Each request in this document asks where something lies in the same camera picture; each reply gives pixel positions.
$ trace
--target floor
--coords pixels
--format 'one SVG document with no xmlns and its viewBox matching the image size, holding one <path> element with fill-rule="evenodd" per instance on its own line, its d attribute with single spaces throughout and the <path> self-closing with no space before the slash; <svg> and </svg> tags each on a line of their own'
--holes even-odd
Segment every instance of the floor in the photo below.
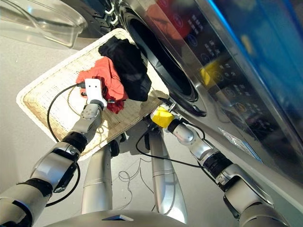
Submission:
<svg viewBox="0 0 303 227">
<path fill-rule="evenodd" d="M 53 145 L 45 135 L 16 104 L 17 93 L 42 73 L 76 50 L 56 50 L 0 37 L 0 192 L 17 182 L 28 179 L 36 161 Z M 127 183 L 118 179 L 120 171 L 133 175 L 142 157 L 135 151 L 134 144 L 143 133 L 144 123 L 139 123 L 127 133 L 129 140 L 121 145 L 121 153 L 112 159 L 113 207 L 119 208 L 130 200 Z M 164 139 L 172 158 L 194 163 L 189 151 L 177 145 L 176 138 L 165 133 Z M 75 192 L 66 200 L 45 208 L 35 227 L 42 227 L 56 221 L 80 214 L 82 188 L 89 159 L 79 163 L 80 183 Z M 201 171 L 180 164 L 174 164 L 187 205 L 188 225 L 191 227 L 237 226 L 231 213 L 223 203 L 223 193 Z M 151 164 L 141 162 L 142 175 L 146 184 L 152 187 Z M 72 179 L 67 191 L 72 187 Z M 144 185 L 140 176 L 130 183 L 133 193 L 131 203 L 125 209 L 151 210 L 153 194 Z M 62 194 L 55 194 L 52 201 Z"/>
</svg>

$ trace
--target black cloth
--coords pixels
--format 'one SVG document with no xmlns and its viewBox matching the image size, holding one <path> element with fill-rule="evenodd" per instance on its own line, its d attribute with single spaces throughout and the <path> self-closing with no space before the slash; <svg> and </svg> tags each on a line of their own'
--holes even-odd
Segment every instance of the black cloth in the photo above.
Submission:
<svg viewBox="0 0 303 227">
<path fill-rule="evenodd" d="M 146 73 L 147 68 L 140 50 L 127 39 L 112 37 L 98 51 L 113 61 L 128 97 L 136 101 L 146 101 L 152 83 Z"/>
</svg>

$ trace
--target transparent lid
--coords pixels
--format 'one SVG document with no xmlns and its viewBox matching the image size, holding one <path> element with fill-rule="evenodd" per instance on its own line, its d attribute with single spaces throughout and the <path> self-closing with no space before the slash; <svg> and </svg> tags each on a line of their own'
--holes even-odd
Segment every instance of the transparent lid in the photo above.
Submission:
<svg viewBox="0 0 303 227">
<path fill-rule="evenodd" d="M 0 35 L 53 48 L 72 48 L 87 27 L 84 17 L 60 0 L 0 0 Z"/>
</svg>

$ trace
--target robotic arm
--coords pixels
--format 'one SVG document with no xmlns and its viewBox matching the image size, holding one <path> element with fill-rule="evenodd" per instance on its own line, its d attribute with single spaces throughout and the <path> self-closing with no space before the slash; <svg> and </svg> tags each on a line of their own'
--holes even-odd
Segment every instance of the robotic arm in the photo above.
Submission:
<svg viewBox="0 0 303 227">
<path fill-rule="evenodd" d="M 0 226 L 34 224 L 53 192 L 63 192 L 76 170 L 81 152 L 101 125 L 107 105 L 98 79 L 85 80 L 88 105 L 72 130 L 35 165 L 30 179 L 0 194 Z"/>
<path fill-rule="evenodd" d="M 151 119 L 167 128 L 187 146 L 201 168 L 206 169 L 224 192 L 223 200 L 240 227 L 286 227 L 287 221 L 274 209 L 271 197 L 237 164 L 227 159 L 213 144 L 163 107 Z"/>
</svg>

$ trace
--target woven basket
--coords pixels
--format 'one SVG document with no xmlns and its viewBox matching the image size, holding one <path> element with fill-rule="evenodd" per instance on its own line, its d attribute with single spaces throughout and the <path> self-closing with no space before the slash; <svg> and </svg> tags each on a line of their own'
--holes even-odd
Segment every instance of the woven basket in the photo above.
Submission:
<svg viewBox="0 0 303 227">
<path fill-rule="evenodd" d="M 22 89 L 17 96 L 20 108 L 49 136 L 51 136 L 46 122 L 46 113 L 52 99 L 66 87 L 75 84 L 78 73 L 94 66 L 100 59 L 98 48 L 108 39 L 115 36 L 119 39 L 134 41 L 127 31 L 115 29 L 102 38 L 93 42 L 81 51 L 65 59 L 32 83 Z M 142 55 L 147 74 L 151 79 L 151 89 L 146 102 L 126 100 L 124 110 L 115 114 L 109 110 L 102 112 L 102 126 L 97 130 L 94 139 L 86 146 L 80 160 L 90 157 L 99 148 L 116 138 L 138 123 L 144 116 L 155 109 L 161 101 L 157 97 L 168 98 L 169 92 L 152 65 Z M 79 88 L 64 92 L 57 98 L 50 113 L 50 124 L 59 140 L 61 140 L 79 119 L 86 99 L 80 96 Z"/>
</svg>

